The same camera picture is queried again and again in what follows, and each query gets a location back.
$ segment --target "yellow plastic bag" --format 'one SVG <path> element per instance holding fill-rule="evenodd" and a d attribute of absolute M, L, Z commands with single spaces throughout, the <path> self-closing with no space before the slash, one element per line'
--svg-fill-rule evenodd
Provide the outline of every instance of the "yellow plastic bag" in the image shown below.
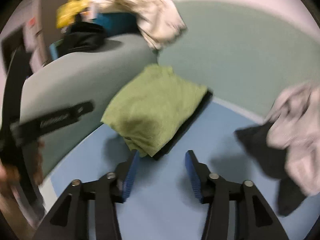
<path fill-rule="evenodd" d="M 57 9 L 57 28 L 68 26 L 75 21 L 75 15 L 89 7 L 90 0 L 68 0 Z"/>

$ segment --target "screw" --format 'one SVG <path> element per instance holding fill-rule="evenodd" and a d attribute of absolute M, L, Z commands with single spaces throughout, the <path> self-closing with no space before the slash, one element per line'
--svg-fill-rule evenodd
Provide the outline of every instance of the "screw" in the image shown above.
<path fill-rule="evenodd" d="M 115 178 L 116 177 L 116 174 L 114 173 L 114 172 L 108 172 L 107 173 L 107 178 L 108 179 L 113 179 L 113 178 Z"/>
<path fill-rule="evenodd" d="M 219 178 L 219 175 L 217 173 L 210 173 L 209 174 L 209 178 L 210 179 L 218 179 Z"/>
<path fill-rule="evenodd" d="M 73 185 L 73 186 L 78 186 L 80 183 L 81 183 L 81 180 L 79 180 L 79 179 L 74 179 L 74 180 L 72 181 L 72 185 Z"/>
<path fill-rule="evenodd" d="M 247 187 L 252 187 L 254 184 L 251 180 L 245 180 L 244 181 L 244 184 L 247 186 Z"/>

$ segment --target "blue mat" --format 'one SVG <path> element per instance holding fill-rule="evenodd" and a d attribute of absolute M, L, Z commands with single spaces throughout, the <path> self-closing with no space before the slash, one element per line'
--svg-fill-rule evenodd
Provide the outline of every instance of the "blue mat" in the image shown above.
<path fill-rule="evenodd" d="M 266 177 L 236 141 L 233 132 L 254 123 L 214 102 L 205 109 L 168 155 L 159 161 L 142 158 L 133 190 L 125 204 L 117 204 L 123 240 L 200 239 L 208 205 L 195 198 L 184 167 L 184 155 L 193 150 L 199 162 L 225 179 L 251 179 L 276 210 L 278 181 Z M 107 125 L 100 126 L 56 167 L 51 175 L 59 196 L 73 179 L 96 180 L 127 159 L 129 149 Z M 228 239 L 234 235 L 231 205 Z M 90 239 L 95 239 L 94 208 L 89 207 Z M 320 195 L 309 197 L 286 218 L 280 218 L 290 240 L 302 240 L 320 214 Z"/>

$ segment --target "black cloth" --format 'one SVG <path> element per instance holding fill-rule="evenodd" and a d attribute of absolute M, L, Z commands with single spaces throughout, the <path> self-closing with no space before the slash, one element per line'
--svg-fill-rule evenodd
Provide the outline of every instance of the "black cloth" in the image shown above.
<path fill-rule="evenodd" d="M 264 125 L 236 130 L 235 135 L 247 153 L 257 160 L 266 175 L 280 179 L 278 213 L 287 216 L 300 206 L 306 196 L 285 171 L 287 149 L 279 150 L 267 145 L 267 134 L 272 125 L 272 122 L 267 122 Z"/>
<path fill-rule="evenodd" d="M 95 23 L 81 21 L 80 15 L 76 16 L 76 22 L 71 24 L 59 46 L 59 56 L 71 52 L 89 52 L 101 47 L 107 37 L 105 29 Z"/>

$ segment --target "folded green cloth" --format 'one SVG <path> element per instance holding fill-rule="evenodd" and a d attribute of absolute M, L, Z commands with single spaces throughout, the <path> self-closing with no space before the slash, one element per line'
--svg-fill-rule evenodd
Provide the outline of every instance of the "folded green cloth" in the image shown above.
<path fill-rule="evenodd" d="M 207 87 L 186 81 L 172 67 L 149 65 L 111 100 L 101 122 L 140 156 L 155 155 L 188 119 Z"/>

